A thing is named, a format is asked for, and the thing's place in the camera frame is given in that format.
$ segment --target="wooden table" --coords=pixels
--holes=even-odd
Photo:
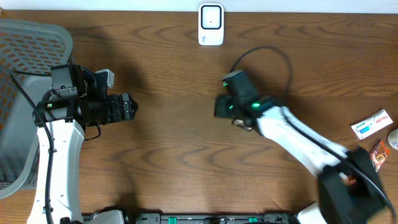
[[[195,12],[6,11],[3,17],[70,31],[76,63],[115,73],[112,93],[139,103],[133,123],[103,127],[85,142],[80,202],[164,213],[299,211],[317,199],[316,180],[280,146],[213,117],[221,78],[259,45],[280,47],[295,80],[288,102],[314,130],[370,150],[394,123],[359,141],[350,125],[384,108],[398,122],[398,20],[394,15],[226,13],[224,44],[198,44]],[[241,65],[264,94],[282,95],[283,61],[264,50]],[[90,129],[87,136],[95,134]],[[398,207],[398,153],[380,170]],[[0,201],[1,223],[25,223],[34,191]],[[388,211],[372,223],[388,223]]]

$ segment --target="blue label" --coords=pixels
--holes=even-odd
[[[365,133],[366,131],[369,131],[369,130],[370,130],[370,128],[369,128],[369,125],[368,125],[368,126],[366,126],[365,128],[359,130],[359,132],[360,132],[361,134],[363,134],[363,133]]]

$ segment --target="laundry basket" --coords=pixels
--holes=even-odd
[[[50,67],[68,63],[72,46],[63,27],[0,19],[0,199],[36,188],[39,158],[33,109],[9,71],[49,72]],[[15,76],[36,104],[52,84],[50,77]]]

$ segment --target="cable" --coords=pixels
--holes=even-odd
[[[45,122],[43,120],[43,117],[40,115],[39,110],[37,109],[35,103],[31,100],[31,98],[28,96],[28,94],[24,91],[24,89],[18,84],[17,80],[15,79],[14,75],[12,72],[10,72],[8,69],[4,68],[2,65],[0,67],[6,71],[8,74],[10,74],[12,82],[15,84],[17,89],[22,93],[26,101],[30,104],[30,106],[33,108],[33,111],[36,114],[36,117],[39,118],[40,122],[42,123],[42,126],[44,128],[44,131],[49,139],[49,163],[47,165],[47,176],[45,180],[45,195],[44,195],[44,209],[45,209],[45,218],[47,220],[47,224],[52,224],[52,216],[51,216],[51,206],[50,206],[50,184],[51,184],[51,170],[52,170],[52,160],[53,160],[53,150],[54,150],[54,145],[53,145],[53,140],[49,131],[49,128],[47,125],[45,125]]]
[[[385,193],[367,175],[365,175],[362,171],[360,171],[352,162],[347,161],[345,158],[341,157],[335,151],[332,151],[331,149],[326,147],[324,144],[318,142],[317,140],[315,140],[314,138],[312,138],[308,134],[304,133],[302,130],[300,130],[298,127],[296,127],[290,121],[290,119],[285,115],[283,107],[284,107],[284,103],[286,102],[286,99],[289,97],[290,88],[292,86],[292,82],[293,82],[293,78],[294,78],[294,70],[293,70],[292,62],[290,61],[289,56],[287,56],[285,54],[285,52],[283,52],[280,49],[278,49],[277,47],[273,47],[273,46],[260,46],[260,47],[252,48],[252,49],[248,50],[247,52],[243,53],[242,56],[240,56],[235,61],[234,65],[232,66],[232,68],[231,68],[231,70],[229,72],[231,73],[231,72],[233,72],[235,70],[235,67],[238,65],[238,63],[242,60],[243,57],[245,57],[246,55],[250,54],[251,52],[254,52],[254,51],[257,51],[257,50],[261,50],[261,49],[269,49],[269,50],[272,50],[272,51],[278,53],[284,59],[284,62],[286,64],[286,67],[287,67],[287,70],[288,70],[288,73],[289,73],[289,77],[287,79],[287,83],[286,83],[286,87],[285,87],[285,94],[284,94],[284,97],[283,97],[283,100],[282,100],[282,106],[280,107],[280,111],[282,113],[282,116],[286,120],[286,122],[289,125],[291,125],[291,127],[293,127],[302,136],[306,137],[312,143],[316,144],[318,147],[320,147],[321,149],[323,149],[327,153],[331,154],[332,156],[334,156],[338,160],[340,160],[340,162],[342,164],[346,165],[349,169],[351,169],[351,171],[354,174],[356,174],[357,176],[361,177],[365,181],[369,182],[372,185],[372,187],[376,190],[377,194],[380,196],[382,201],[386,204],[386,206],[391,211],[392,222],[396,223],[397,215],[396,215],[396,211],[395,211],[394,206],[391,204],[391,201],[387,198]]]
[[[85,139],[85,141],[90,141],[90,140],[96,139],[101,136],[101,127],[98,124],[96,124],[95,126],[97,126],[98,135],[95,137],[89,138],[89,139]]]
[[[47,74],[47,73],[33,73],[33,72],[24,72],[24,71],[19,71],[19,70],[14,70],[13,72],[21,74],[21,75],[33,75],[33,76],[38,76],[38,77],[51,77],[51,74]]]

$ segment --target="brown tabletop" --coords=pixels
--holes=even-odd
[[[198,44],[195,12],[5,11],[3,17],[58,24],[73,37],[75,62],[115,73],[111,93],[138,102],[132,123],[102,127],[84,142],[80,203],[164,213],[299,211],[317,199],[316,179],[276,143],[213,117],[221,79],[242,53],[281,48],[295,80],[287,102],[300,120],[350,149],[370,150],[398,127],[398,20],[395,15],[226,13],[224,44]],[[282,95],[281,58],[247,56],[262,94]],[[350,125],[381,108],[394,124],[359,141]],[[94,136],[96,129],[88,130]],[[398,207],[398,153],[380,170]],[[0,223],[25,223],[33,190],[0,201]],[[371,223],[387,223],[386,210]]]

